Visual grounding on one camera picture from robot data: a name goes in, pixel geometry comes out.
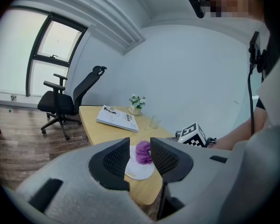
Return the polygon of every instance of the chair backrest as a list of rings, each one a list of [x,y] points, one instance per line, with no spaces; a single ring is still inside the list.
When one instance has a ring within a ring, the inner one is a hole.
[[[106,69],[105,66],[95,66],[92,72],[74,89],[73,100],[75,113],[79,113],[79,106],[82,103],[84,94],[99,80]]]

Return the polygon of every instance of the book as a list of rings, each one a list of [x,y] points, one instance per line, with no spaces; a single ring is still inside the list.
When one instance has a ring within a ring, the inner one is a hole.
[[[133,132],[139,132],[139,128],[133,115],[115,110],[106,105],[104,105],[99,111],[97,122]]]

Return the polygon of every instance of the window frame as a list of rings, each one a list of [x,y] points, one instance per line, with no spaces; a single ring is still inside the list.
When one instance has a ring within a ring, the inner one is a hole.
[[[26,96],[28,97],[28,96],[30,96],[30,81],[31,81],[30,78],[31,78],[33,60],[52,63],[52,64],[56,64],[56,65],[60,65],[60,66],[64,66],[64,67],[69,68],[70,64],[71,64],[71,61],[73,59],[73,56],[76,52],[76,49],[77,49],[82,37],[84,36],[84,34],[87,30],[87,27],[85,27],[85,26],[83,26],[83,25],[81,25],[81,24],[79,24],[75,21],[72,21],[68,18],[57,15],[53,12],[44,11],[44,10],[41,10],[41,9],[38,9],[38,8],[27,7],[27,6],[11,6],[9,9],[23,9],[23,10],[39,12],[39,13],[43,13],[43,14],[48,15],[46,20],[44,21],[43,25],[41,26],[36,38],[35,38],[34,44],[32,46],[31,52],[30,52],[30,57],[29,57],[28,65],[27,65],[27,74],[26,74]],[[47,56],[37,54],[37,51],[40,47],[42,39],[43,39],[50,23],[53,22],[53,21],[61,23],[65,26],[68,26],[70,28],[73,28],[73,29],[81,32],[81,35],[78,38],[78,40],[77,40],[77,42],[74,46],[74,49],[73,49],[73,51],[70,55],[70,59],[69,59],[68,62],[61,61],[61,60],[58,60],[56,58],[47,57]]]

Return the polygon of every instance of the window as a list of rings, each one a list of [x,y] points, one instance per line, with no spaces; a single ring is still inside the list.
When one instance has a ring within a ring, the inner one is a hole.
[[[86,27],[49,13],[33,45],[26,78],[26,96],[41,96],[43,81],[58,83],[54,73],[66,76]]]
[[[36,8],[12,6],[0,20],[0,91],[42,96],[67,76],[86,27]]]
[[[38,48],[37,54],[54,56],[55,59],[69,62],[74,47],[82,32],[52,21]]]
[[[31,48],[47,14],[7,10],[0,20],[0,91],[26,94]]]

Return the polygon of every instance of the office chair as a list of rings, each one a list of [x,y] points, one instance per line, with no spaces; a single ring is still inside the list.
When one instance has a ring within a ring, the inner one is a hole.
[[[63,125],[66,124],[66,121],[78,122],[79,125],[82,123],[80,120],[67,118],[65,115],[77,115],[79,113],[79,106],[82,103],[83,96],[100,79],[106,69],[107,68],[105,66],[95,66],[92,69],[92,72],[74,89],[73,100],[69,95],[62,93],[65,90],[65,87],[63,87],[63,80],[67,80],[66,77],[54,74],[54,76],[60,78],[59,85],[49,81],[43,82],[44,85],[53,88],[53,91],[47,91],[43,95],[42,99],[37,105],[37,108],[41,111],[47,112],[48,118],[54,118],[49,123],[41,127],[43,134],[46,133],[45,128],[56,122],[59,122],[65,139],[70,139],[66,134]]]

